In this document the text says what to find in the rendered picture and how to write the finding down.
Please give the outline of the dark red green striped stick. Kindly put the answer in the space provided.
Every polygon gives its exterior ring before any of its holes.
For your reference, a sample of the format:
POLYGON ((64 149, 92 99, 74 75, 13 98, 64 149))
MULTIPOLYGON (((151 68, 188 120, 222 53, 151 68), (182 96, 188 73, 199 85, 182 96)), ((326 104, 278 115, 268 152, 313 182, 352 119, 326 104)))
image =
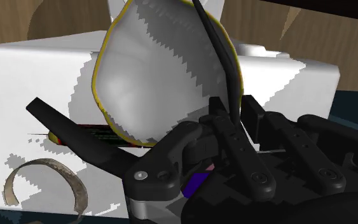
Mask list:
POLYGON ((60 130, 58 134, 49 131, 48 138, 55 144, 64 146, 85 143, 87 146, 104 144, 124 148, 146 148, 124 140, 108 125, 79 124, 78 128, 60 130))

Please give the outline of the white toilet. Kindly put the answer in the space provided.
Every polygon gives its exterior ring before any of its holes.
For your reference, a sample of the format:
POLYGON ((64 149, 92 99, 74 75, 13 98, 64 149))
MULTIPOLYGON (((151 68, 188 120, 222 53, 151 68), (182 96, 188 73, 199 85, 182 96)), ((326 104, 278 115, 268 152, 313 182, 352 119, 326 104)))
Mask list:
MULTIPOLYGON (((91 77, 105 32, 0 44, 0 213, 14 223, 18 212, 73 213, 70 186, 37 158, 53 158, 84 182, 89 216, 127 217, 121 181, 84 163, 69 148, 52 143, 26 111, 40 97, 76 123, 103 124, 91 92, 91 77)), ((304 114, 327 118, 340 72, 336 65, 294 60, 260 45, 234 43, 245 93, 290 120, 304 114)))

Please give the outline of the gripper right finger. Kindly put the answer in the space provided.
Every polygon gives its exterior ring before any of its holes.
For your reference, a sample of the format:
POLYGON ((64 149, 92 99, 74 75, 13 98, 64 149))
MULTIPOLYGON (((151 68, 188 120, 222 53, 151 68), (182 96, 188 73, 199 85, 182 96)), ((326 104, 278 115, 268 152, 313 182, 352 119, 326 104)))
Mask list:
POLYGON ((345 190, 340 167, 358 173, 358 130, 316 115, 297 122, 282 113, 265 111, 251 95, 241 99, 240 118, 251 139, 266 148, 283 147, 294 157, 319 195, 345 190))

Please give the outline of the white bowl with yellow rim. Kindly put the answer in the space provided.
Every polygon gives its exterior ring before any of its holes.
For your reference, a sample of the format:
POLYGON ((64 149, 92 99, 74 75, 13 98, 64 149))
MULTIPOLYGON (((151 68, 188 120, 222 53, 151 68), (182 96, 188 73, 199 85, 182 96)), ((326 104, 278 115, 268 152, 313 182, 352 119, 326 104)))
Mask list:
POLYGON ((124 140, 154 146, 175 126, 206 115, 218 97, 239 122, 242 74, 223 25, 209 17, 230 59, 228 74, 193 3, 127 0, 104 38, 92 94, 111 129, 124 140))

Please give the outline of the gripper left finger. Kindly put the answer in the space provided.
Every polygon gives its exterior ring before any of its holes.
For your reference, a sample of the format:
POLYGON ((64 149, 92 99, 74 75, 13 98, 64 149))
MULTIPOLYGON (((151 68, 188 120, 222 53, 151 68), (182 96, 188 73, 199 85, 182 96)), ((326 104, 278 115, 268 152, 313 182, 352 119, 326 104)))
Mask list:
POLYGON ((124 175, 125 195, 137 201, 169 201, 181 192, 182 152, 210 129, 241 177, 254 201, 270 200, 276 181, 250 144, 234 126, 219 97, 209 99, 209 114, 197 122, 182 122, 151 148, 124 175))

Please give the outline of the purple and pink block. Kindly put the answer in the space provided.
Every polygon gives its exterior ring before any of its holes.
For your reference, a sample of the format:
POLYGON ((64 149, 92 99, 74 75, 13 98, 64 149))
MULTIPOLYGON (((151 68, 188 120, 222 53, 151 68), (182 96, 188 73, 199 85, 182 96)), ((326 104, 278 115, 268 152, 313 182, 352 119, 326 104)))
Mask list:
POLYGON ((214 170, 214 164, 210 164, 207 167, 200 168, 195 171, 182 186, 182 194, 185 198, 189 199, 200 185, 206 180, 208 175, 214 170))

